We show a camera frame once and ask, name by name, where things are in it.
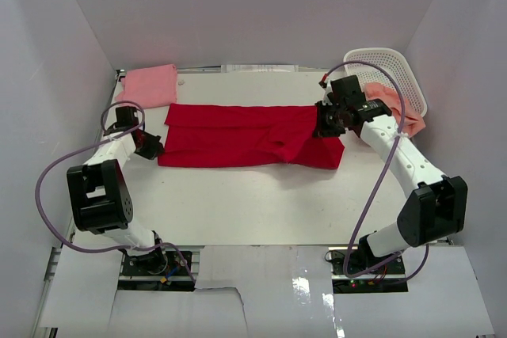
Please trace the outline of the red t shirt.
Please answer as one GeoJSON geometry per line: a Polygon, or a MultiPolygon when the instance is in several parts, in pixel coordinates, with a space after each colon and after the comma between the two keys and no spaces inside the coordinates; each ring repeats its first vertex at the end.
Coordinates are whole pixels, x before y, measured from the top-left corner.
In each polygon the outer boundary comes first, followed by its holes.
{"type": "Polygon", "coordinates": [[[162,167],[236,168],[270,164],[339,167],[340,139],[313,135],[314,106],[172,104],[162,167]]]}

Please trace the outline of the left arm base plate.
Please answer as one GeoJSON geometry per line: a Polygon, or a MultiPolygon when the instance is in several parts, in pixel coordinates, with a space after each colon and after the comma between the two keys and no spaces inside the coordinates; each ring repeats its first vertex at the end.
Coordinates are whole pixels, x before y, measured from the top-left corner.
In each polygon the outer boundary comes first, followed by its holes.
{"type": "Polygon", "coordinates": [[[148,271],[132,258],[124,256],[117,283],[119,291],[193,292],[194,282],[190,279],[184,261],[175,251],[166,251],[166,259],[154,271],[148,271]]]}

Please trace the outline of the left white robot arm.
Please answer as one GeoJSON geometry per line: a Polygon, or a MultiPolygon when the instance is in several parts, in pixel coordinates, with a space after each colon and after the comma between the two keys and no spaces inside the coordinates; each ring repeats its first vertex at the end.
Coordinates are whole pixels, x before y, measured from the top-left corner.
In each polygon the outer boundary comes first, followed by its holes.
{"type": "Polygon", "coordinates": [[[151,274],[162,272],[167,254],[162,239],[134,218],[134,206],[122,168],[133,154],[154,160],[163,152],[161,137],[139,126],[139,106],[116,104],[116,121],[105,129],[102,145],[83,165],[67,170],[67,184],[76,227],[107,237],[133,264],[151,274]]]}

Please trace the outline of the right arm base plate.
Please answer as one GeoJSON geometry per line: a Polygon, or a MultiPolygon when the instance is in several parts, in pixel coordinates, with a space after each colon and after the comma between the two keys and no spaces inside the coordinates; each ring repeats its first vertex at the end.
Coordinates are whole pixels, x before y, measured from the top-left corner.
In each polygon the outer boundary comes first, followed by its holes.
{"type": "Polygon", "coordinates": [[[346,249],[331,247],[324,261],[331,265],[331,280],[334,294],[388,294],[406,293],[408,285],[402,258],[356,278],[348,278],[343,271],[346,249]]]}

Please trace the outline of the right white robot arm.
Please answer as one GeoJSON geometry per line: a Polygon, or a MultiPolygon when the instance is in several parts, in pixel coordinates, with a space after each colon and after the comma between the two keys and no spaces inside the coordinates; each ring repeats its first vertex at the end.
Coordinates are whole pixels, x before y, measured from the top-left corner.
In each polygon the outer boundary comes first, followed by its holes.
{"type": "Polygon", "coordinates": [[[357,76],[324,78],[322,101],[316,103],[316,138],[338,137],[352,131],[383,160],[406,197],[396,220],[363,237],[343,260],[349,278],[377,273],[404,250],[417,248],[463,230],[468,186],[460,176],[449,177],[432,165],[398,129],[392,111],[380,99],[368,100],[357,76]]]}

